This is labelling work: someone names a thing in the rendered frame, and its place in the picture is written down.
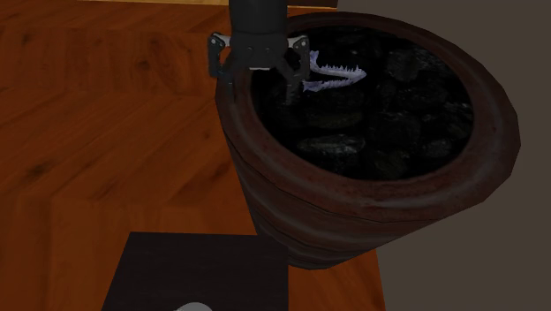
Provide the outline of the brown round pot, dark stones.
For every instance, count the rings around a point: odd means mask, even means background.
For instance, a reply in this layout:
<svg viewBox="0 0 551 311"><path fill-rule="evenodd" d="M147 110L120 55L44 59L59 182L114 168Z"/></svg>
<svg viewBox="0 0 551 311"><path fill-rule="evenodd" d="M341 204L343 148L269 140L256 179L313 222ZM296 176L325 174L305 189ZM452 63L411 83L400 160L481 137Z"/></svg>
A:
<svg viewBox="0 0 551 311"><path fill-rule="evenodd" d="M252 75L216 86L215 102L253 224L289 249L288 262L326 269L487 199L511 174L521 147L517 113L502 85L475 58L426 29L346 11L290 17L289 32L371 27L429 49L458 76L472 101L472 135L451 163L416 178L369 181L322 170L295 156L263 126Z"/></svg>

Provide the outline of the pale spiky twig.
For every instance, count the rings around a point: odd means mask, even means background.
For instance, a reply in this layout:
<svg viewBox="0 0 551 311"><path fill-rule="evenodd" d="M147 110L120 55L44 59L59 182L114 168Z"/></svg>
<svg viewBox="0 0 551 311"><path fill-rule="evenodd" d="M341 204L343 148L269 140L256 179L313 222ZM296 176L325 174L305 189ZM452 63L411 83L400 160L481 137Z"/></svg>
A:
<svg viewBox="0 0 551 311"><path fill-rule="evenodd" d="M303 80L303 91L319 92L326 89L348 87L366 77L366 72L356 66L355 68L348 68L346 66L335 65L323 65L317 64L319 52L312 50L309 54L309 69L311 72L319 73L321 75L336 77L336 80L317 80L308 81Z"/></svg>

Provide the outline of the black robot stand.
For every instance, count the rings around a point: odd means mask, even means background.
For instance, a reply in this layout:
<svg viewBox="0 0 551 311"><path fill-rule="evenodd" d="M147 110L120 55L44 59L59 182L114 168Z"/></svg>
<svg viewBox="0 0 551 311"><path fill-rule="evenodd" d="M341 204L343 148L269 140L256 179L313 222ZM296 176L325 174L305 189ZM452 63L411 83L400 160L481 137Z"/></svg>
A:
<svg viewBox="0 0 551 311"><path fill-rule="evenodd" d="M267 236L133 231L101 311L289 311L287 257Z"/></svg>

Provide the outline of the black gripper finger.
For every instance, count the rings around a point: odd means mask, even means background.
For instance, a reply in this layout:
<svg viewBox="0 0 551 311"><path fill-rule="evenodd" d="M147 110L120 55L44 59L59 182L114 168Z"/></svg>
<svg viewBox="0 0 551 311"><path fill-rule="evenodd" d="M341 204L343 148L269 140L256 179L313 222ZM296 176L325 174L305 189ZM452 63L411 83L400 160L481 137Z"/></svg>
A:
<svg viewBox="0 0 551 311"><path fill-rule="evenodd" d="M310 45L306 35L300 35L287 39L288 48L299 55L299 68L293 70L284 57L280 57L276 63L276 69L286 80L285 104L292 105L294 96L299 91L304 80L309 79L310 73Z"/></svg>
<svg viewBox="0 0 551 311"><path fill-rule="evenodd" d="M207 44L208 73L212 78L217 78L223 82L229 101L234 102L233 82L236 67L231 63L223 63L221 61L222 51L230 46L230 36L213 32L208 37Z"/></svg>

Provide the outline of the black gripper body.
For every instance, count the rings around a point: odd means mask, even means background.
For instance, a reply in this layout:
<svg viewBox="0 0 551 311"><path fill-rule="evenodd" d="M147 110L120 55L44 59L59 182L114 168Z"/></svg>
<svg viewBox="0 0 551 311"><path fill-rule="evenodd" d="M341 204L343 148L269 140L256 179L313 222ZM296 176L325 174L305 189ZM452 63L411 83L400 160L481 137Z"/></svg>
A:
<svg viewBox="0 0 551 311"><path fill-rule="evenodd" d="M287 0L230 0L230 48L245 68L269 70L288 48Z"/></svg>

